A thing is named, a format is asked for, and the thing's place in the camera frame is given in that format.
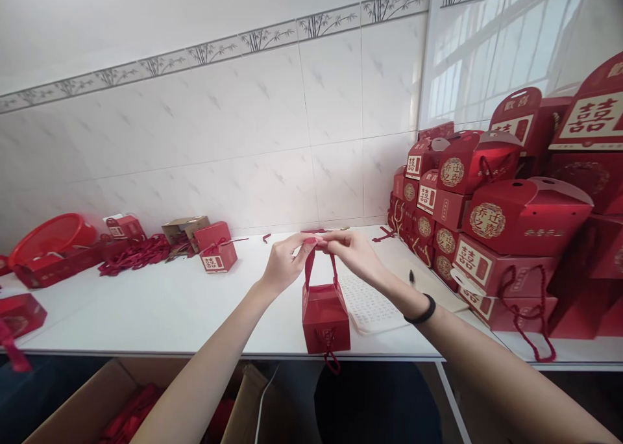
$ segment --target red plastic bowl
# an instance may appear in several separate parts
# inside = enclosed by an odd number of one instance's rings
[[[39,225],[15,246],[8,266],[26,264],[47,253],[59,253],[74,245],[90,246],[97,231],[80,214],[63,214]]]

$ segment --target black wristband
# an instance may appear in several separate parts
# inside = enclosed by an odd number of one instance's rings
[[[424,296],[426,298],[428,298],[428,300],[430,301],[430,305],[428,307],[428,309],[426,310],[426,312],[424,314],[422,314],[420,317],[416,318],[416,319],[409,319],[408,317],[404,316],[404,320],[407,321],[408,323],[411,323],[413,325],[416,324],[421,324],[426,322],[427,320],[430,319],[430,317],[433,315],[433,313],[435,312],[435,308],[437,307],[435,300],[433,300],[433,297],[430,295],[427,295],[426,293],[424,293]]]

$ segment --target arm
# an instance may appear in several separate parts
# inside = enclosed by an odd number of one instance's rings
[[[134,435],[133,444],[201,440],[251,332],[266,308],[300,275],[319,239],[296,233],[273,245],[262,278],[160,397]],[[301,249],[294,257],[298,247]]]
[[[319,243],[385,295],[409,319],[428,299],[389,272],[365,237],[331,232]],[[491,405],[533,442],[618,443],[619,440],[549,379],[478,329],[437,305],[418,330]]]

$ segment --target woman's right hand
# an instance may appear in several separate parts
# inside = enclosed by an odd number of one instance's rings
[[[378,258],[367,238],[357,232],[333,231],[322,235],[318,246],[336,255],[357,277],[383,292],[391,272]]]

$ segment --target red rope handle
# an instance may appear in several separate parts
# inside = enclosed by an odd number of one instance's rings
[[[556,360],[556,349],[552,345],[552,342],[550,341],[550,338],[547,335],[547,327],[546,327],[547,324],[546,324],[546,319],[545,319],[545,297],[546,297],[545,287],[546,287],[547,277],[545,274],[545,269],[543,268],[543,265],[537,265],[532,268],[532,269],[539,269],[541,271],[541,303],[538,306],[534,307],[535,313],[533,315],[521,314],[519,311],[519,307],[516,304],[509,306],[508,303],[506,302],[504,298],[506,295],[506,290],[508,289],[508,287],[512,286],[515,283],[516,277],[517,277],[517,270],[515,269],[515,266],[512,265],[510,269],[512,270],[513,275],[511,277],[511,280],[509,280],[504,285],[502,285],[502,287],[500,287],[500,293],[499,293],[500,301],[502,302],[502,304],[504,305],[506,309],[508,309],[511,313],[513,313],[514,315],[513,324],[515,328],[517,329],[517,331],[524,338],[526,343],[532,348],[532,351],[534,352],[535,360],[537,360],[539,363],[551,363]],[[536,347],[536,345],[534,345],[534,343],[530,341],[528,336],[521,329],[521,326],[519,325],[519,319],[525,319],[527,321],[533,321],[534,319],[541,320],[541,334],[543,335],[543,338],[545,339],[545,342],[547,343],[550,349],[549,356],[547,356],[546,358],[541,358],[541,354],[539,353],[539,350]]]

